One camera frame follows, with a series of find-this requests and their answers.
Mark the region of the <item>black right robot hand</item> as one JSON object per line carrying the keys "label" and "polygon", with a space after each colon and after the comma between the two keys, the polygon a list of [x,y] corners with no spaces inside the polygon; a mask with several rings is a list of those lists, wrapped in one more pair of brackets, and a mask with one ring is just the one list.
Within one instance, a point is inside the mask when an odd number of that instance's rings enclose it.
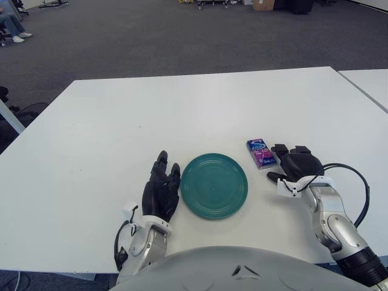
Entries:
{"label": "black right robot hand", "polygon": [[280,166],[284,172],[268,172],[267,177],[277,183],[277,180],[297,182],[305,176],[323,176],[324,169],[320,160],[312,155],[306,146],[297,145],[289,150],[284,144],[275,144],[271,148],[280,161]]}

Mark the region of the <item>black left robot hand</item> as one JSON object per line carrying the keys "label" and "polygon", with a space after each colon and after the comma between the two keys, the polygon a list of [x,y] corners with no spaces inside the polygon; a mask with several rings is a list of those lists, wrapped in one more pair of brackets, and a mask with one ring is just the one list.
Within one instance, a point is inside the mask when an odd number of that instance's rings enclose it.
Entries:
{"label": "black left robot hand", "polygon": [[181,182],[180,167],[174,163],[166,174],[168,154],[161,151],[150,172],[150,179],[142,195],[142,214],[157,216],[169,222],[178,206],[178,189]]}

